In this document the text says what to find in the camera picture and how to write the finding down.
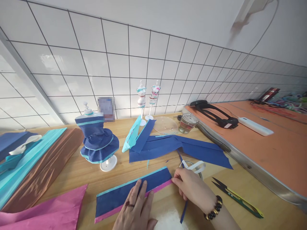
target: teal fabric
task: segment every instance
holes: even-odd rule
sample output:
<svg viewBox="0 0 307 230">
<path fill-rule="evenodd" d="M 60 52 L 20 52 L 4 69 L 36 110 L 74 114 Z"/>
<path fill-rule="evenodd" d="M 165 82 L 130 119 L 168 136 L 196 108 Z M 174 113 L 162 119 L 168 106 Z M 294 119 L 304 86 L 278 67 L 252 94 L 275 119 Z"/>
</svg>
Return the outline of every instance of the teal fabric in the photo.
<svg viewBox="0 0 307 230">
<path fill-rule="evenodd" d="M 0 173 L 9 170 L 9 169 L 13 169 L 17 166 L 18 162 L 20 161 L 21 158 L 23 158 L 32 148 L 34 148 L 39 141 L 36 142 L 31 142 L 29 144 L 27 144 L 27 148 L 26 150 L 22 153 L 22 154 L 17 154 L 17 155 L 9 155 L 5 158 L 5 162 L 3 162 L 2 164 L 0 164 Z"/>
<path fill-rule="evenodd" d="M 133 126 L 131 127 L 126 140 L 124 142 L 124 145 L 122 147 L 122 152 L 126 152 L 128 149 L 130 149 L 132 146 L 135 145 L 137 138 L 138 138 L 138 129 L 140 128 L 142 118 L 141 115 L 136 119 Z"/>
<path fill-rule="evenodd" d="M 36 162 L 63 134 L 66 128 L 49 130 L 41 141 L 32 148 L 17 164 L 16 168 L 8 170 L 0 175 L 0 209 L 13 195 L 19 184 L 29 173 Z"/>
</svg>

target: cable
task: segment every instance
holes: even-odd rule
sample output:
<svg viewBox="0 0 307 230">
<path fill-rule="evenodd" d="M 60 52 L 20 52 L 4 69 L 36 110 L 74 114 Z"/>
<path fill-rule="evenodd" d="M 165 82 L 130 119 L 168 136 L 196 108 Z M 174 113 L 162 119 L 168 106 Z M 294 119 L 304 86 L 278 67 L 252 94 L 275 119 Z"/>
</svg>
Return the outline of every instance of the cable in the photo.
<svg viewBox="0 0 307 230">
<path fill-rule="evenodd" d="M 275 9 L 275 12 L 273 14 L 273 17 L 268 25 L 268 27 L 265 29 L 264 33 L 262 34 L 262 36 L 260 37 L 259 41 L 257 42 L 257 44 L 253 47 L 253 49 L 247 54 L 247 56 L 240 62 L 240 64 L 238 65 L 238 67 L 243 63 L 245 62 L 245 60 L 247 59 L 247 57 L 251 54 L 251 52 L 256 48 L 256 46 L 259 44 L 259 42 L 261 41 L 261 39 L 263 38 L 263 36 L 265 35 L 266 31 L 268 30 L 268 28 L 270 27 L 270 25 L 272 24 L 272 21 L 274 20 L 275 18 L 275 15 L 276 15 L 276 12 L 277 12 L 277 9 L 278 9 L 278 6 L 279 6 L 279 0 L 276 0 L 277 1 L 277 5 L 276 5 L 276 9 Z M 235 72 L 235 70 L 231 73 L 231 75 L 229 75 L 228 78 L 230 78 L 232 76 L 232 74 Z M 216 90 L 218 87 L 220 87 L 228 78 L 224 79 L 223 82 L 218 85 L 214 90 Z M 212 92 L 214 91 L 212 90 L 210 93 L 207 94 L 205 100 L 207 99 L 207 97 L 212 94 Z"/>
</svg>

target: wooden bracelet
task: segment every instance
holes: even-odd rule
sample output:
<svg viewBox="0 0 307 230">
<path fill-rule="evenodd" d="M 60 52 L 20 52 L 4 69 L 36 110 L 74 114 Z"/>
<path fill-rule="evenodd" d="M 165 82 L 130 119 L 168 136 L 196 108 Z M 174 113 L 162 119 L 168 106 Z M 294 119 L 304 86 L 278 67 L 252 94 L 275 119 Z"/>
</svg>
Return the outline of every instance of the wooden bracelet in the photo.
<svg viewBox="0 0 307 230">
<path fill-rule="evenodd" d="M 216 217 L 216 215 L 218 215 L 218 212 L 222 208 L 222 204 L 223 204 L 222 198 L 219 195 L 217 195 L 216 198 L 217 198 L 217 202 L 214 206 L 214 210 L 211 211 L 209 214 L 204 213 L 204 217 L 206 218 L 206 220 L 212 220 L 214 217 Z"/>
</svg>

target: white tiled wall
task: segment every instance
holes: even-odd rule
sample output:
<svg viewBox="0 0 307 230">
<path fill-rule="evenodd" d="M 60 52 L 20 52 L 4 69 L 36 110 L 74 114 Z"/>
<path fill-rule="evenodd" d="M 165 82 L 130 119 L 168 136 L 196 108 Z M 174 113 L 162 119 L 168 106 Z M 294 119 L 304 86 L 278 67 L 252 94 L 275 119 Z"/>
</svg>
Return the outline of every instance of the white tiled wall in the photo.
<svg viewBox="0 0 307 230">
<path fill-rule="evenodd" d="M 307 89 L 307 67 L 32 2 L 1 0 L 0 26 L 69 123 L 83 101 L 94 111 L 98 96 L 115 97 L 118 119 L 137 116 L 140 80 L 147 86 L 145 114 L 156 79 L 155 114 L 178 112 L 197 99 L 257 98 L 269 87 L 280 95 Z M 0 65 L 0 127 L 56 125 L 5 60 Z"/>
</svg>

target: clear plastic lid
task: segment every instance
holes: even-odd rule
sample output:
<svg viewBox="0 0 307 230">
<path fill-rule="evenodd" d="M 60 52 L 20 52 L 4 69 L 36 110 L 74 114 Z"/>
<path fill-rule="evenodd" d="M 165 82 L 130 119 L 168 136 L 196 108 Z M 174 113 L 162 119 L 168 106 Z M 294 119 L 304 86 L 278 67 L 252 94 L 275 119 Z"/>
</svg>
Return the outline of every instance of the clear plastic lid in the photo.
<svg viewBox="0 0 307 230">
<path fill-rule="evenodd" d="M 196 116 L 194 116 L 193 114 L 191 114 L 191 113 L 184 113 L 184 114 L 182 115 L 182 117 L 183 117 L 187 122 L 190 122 L 190 123 L 192 123 L 192 124 L 196 124 L 196 123 L 199 122 L 199 119 L 198 119 Z"/>
</svg>

